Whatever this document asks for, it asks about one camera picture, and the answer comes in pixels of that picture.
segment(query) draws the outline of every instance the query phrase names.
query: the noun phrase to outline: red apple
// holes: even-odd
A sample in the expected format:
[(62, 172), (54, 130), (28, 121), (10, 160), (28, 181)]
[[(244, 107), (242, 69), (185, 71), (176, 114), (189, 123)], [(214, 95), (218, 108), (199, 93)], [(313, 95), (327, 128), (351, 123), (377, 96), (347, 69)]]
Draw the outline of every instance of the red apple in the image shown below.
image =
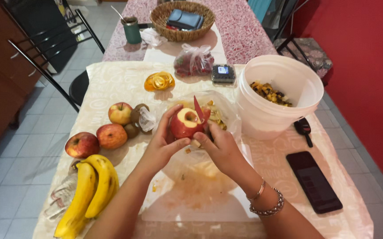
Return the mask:
[(125, 103), (116, 103), (109, 108), (109, 120), (114, 124), (127, 125), (131, 123), (132, 107)]
[(119, 148), (125, 144), (128, 136), (122, 125), (107, 124), (97, 130), (97, 138), (100, 142), (100, 147), (105, 149)]
[(98, 154), (100, 146), (95, 135), (88, 132), (81, 132), (75, 134), (66, 142), (64, 150), (71, 157), (86, 159), (90, 155)]
[(171, 133), (176, 139), (192, 139), (194, 133), (203, 132), (203, 128), (209, 117), (210, 109), (204, 109), (203, 122), (201, 122), (196, 111), (190, 108), (182, 108), (172, 116)]

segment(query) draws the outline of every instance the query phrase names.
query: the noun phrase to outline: hand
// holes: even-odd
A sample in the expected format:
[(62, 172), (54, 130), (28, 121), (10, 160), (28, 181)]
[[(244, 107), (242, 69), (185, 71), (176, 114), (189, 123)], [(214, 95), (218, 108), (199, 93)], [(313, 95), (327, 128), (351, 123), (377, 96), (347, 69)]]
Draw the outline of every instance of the hand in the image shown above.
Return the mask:
[(174, 153), (190, 144), (189, 138), (174, 141), (168, 127), (170, 118), (182, 107), (182, 105), (174, 106), (162, 115), (156, 133), (138, 163), (138, 165), (150, 171), (150, 173), (156, 174), (159, 172), (167, 165)]
[(208, 121), (208, 124), (214, 143), (201, 132), (195, 133), (193, 138), (204, 147), (217, 168), (222, 173), (232, 177), (238, 169), (249, 164), (244, 159), (230, 132), (222, 130), (212, 121)]

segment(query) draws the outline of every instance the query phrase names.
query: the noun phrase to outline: floral cushion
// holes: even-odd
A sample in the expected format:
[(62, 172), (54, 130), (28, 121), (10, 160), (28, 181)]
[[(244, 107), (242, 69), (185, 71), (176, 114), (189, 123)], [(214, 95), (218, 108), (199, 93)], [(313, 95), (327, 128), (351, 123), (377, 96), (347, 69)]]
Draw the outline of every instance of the floral cushion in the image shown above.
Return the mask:
[[(277, 39), (274, 41), (275, 48), (278, 48), (286, 39)], [(297, 45), (305, 52), (306, 57), (310, 60), (314, 68), (317, 70), (317, 74), (320, 78), (323, 78), (327, 71), (332, 68), (333, 63), (329, 57), (327, 57), (326, 52), (318, 45), (314, 38), (295, 38)], [(292, 52), (298, 57), (298, 59), (306, 64), (305, 58), (302, 56), (300, 51), (295, 47), (292, 42), (289, 42), (287, 45)], [(281, 53), (286, 57), (291, 57), (292, 54), (286, 49), (283, 48)]]

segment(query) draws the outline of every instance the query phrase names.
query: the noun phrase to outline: bag of strawberries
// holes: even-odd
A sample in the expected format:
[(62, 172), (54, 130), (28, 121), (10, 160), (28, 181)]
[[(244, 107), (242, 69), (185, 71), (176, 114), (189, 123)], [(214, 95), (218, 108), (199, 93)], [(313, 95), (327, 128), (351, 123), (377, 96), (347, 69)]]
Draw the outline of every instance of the bag of strawberries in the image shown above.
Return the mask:
[(210, 45), (201, 47), (190, 46), (184, 43), (183, 50), (175, 58), (173, 67), (175, 73), (181, 77), (203, 76), (210, 74), (214, 57), (210, 54)]

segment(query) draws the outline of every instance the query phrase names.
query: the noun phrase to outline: green thermos cup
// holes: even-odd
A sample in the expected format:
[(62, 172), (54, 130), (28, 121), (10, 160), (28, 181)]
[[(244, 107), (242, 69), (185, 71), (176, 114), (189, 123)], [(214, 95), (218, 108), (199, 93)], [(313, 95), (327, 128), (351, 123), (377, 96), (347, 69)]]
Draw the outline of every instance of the green thermos cup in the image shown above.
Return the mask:
[(138, 28), (138, 19), (136, 17), (124, 17), (120, 22), (125, 30), (126, 41), (129, 44), (138, 44), (141, 42), (140, 29)]

